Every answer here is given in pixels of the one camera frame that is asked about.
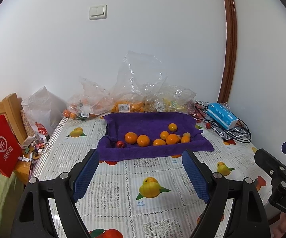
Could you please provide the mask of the bag of red fruits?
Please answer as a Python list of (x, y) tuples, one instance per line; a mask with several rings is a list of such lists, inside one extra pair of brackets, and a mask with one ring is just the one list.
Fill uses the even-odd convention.
[(207, 107), (199, 102), (194, 102), (194, 109), (190, 113), (194, 119), (196, 119), (196, 123), (207, 123), (207, 114), (206, 114)]

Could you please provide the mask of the white plastic bag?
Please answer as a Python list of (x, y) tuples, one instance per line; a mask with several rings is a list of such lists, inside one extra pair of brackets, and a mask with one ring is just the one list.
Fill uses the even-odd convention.
[(52, 136), (66, 109), (65, 101), (45, 86), (25, 98), (21, 105), (34, 133), (44, 139)]

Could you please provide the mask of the small red hawthorn fruit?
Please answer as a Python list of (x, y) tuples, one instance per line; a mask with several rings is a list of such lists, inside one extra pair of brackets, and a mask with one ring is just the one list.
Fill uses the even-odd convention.
[(125, 147), (125, 143), (123, 141), (117, 141), (116, 142), (116, 147), (117, 148), (123, 148), (123, 147)]

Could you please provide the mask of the purple towel lined tray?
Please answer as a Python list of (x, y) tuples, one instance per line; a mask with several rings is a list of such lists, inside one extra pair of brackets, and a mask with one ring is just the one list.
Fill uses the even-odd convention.
[[(106, 135), (97, 145), (99, 160), (119, 162), (138, 158), (167, 157), (182, 154), (190, 149), (194, 152), (214, 151), (209, 140), (202, 136), (203, 131), (196, 128), (196, 119), (178, 112), (162, 113), (111, 113), (104, 116), (107, 123)], [(140, 147), (137, 144), (126, 144), (123, 148), (116, 147), (118, 141), (125, 142), (125, 134), (128, 132), (137, 135), (146, 135), (150, 141), (160, 137), (161, 132), (168, 130), (168, 125), (177, 125), (177, 134), (185, 132), (191, 134), (191, 141), (175, 145)]]

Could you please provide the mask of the blue tissue box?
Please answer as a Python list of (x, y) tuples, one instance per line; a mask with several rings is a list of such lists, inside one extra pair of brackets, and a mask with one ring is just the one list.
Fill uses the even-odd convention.
[(206, 114), (210, 116), (220, 127), (229, 130), (235, 127), (238, 118), (225, 106), (219, 103), (211, 103), (207, 106)]

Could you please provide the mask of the brown wooden door frame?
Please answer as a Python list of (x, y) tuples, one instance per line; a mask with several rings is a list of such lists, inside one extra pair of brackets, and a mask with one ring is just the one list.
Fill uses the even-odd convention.
[(230, 96), (237, 58), (238, 26), (235, 0), (224, 0), (226, 19), (225, 63), (218, 102), (227, 102)]

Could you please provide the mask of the orange mandarin front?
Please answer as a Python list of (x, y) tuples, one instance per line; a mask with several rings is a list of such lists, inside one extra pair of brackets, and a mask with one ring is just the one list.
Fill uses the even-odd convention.
[(166, 145), (167, 143), (163, 139), (155, 139), (153, 141), (153, 146), (163, 146)]

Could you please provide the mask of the large orange mandarin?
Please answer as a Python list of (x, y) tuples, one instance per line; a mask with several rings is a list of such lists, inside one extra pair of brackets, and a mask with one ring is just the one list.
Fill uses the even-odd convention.
[(127, 132), (124, 136), (125, 142), (133, 145), (136, 144), (138, 135), (135, 132)]

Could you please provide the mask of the white wall switch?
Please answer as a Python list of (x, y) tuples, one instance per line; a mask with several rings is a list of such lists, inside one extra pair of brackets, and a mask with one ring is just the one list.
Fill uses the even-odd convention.
[(107, 4), (89, 7), (89, 20), (105, 19), (107, 17)]

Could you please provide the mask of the plastic bag of oranges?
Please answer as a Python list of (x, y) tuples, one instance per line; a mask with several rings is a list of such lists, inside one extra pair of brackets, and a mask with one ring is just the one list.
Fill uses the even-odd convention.
[(80, 77), (82, 91), (75, 93), (66, 102), (63, 116), (74, 120), (87, 120), (102, 115), (114, 107), (110, 93), (94, 81)]

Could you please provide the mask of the small orange kumquat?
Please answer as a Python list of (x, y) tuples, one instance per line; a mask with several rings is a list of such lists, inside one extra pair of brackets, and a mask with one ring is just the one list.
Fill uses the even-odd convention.
[(190, 137), (187, 135), (184, 135), (181, 137), (181, 143), (188, 143), (190, 142)]

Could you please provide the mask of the red fruit on table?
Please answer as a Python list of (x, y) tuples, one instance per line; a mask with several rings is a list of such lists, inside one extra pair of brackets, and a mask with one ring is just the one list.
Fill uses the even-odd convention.
[(207, 129), (210, 129), (210, 128), (211, 128), (211, 124), (210, 124), (210, 123), (206, 123), (205, 126), (206, 126)]

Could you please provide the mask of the small orange fruit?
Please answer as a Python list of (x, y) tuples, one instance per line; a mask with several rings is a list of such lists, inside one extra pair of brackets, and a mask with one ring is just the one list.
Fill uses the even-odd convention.
[(168, 131), (162, 131), (162, 132), (160, 133), (160, 138), (161, 138), (162, 140), (166, 140), (166, 138), (168, 137), (168, 135), (169, 135), (169, 132), (168, 132)]
[(170, 130), (170, 132), (176, 132), (178, 130), (178, 127), (175, 123), (170, 123), (168, 125), (168, 129)]

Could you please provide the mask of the plastic bag of yellow fruit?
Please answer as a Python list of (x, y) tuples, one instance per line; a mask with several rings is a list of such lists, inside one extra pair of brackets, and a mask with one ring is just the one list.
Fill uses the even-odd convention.
[(195, 111), (196, 93), (179, 85), (164, 83), (157, 92), (144, 98), (144, 112), (181, 112), (190, 114)]

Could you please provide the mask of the plastic bag of kumquats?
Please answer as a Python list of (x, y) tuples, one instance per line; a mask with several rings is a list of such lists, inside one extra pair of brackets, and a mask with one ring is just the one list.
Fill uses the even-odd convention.
[(111, 90), (112, 113), (146, 112), (147, 98), (155, 95), (167, 79), (162, 62), (154, 55), (127, 52)]

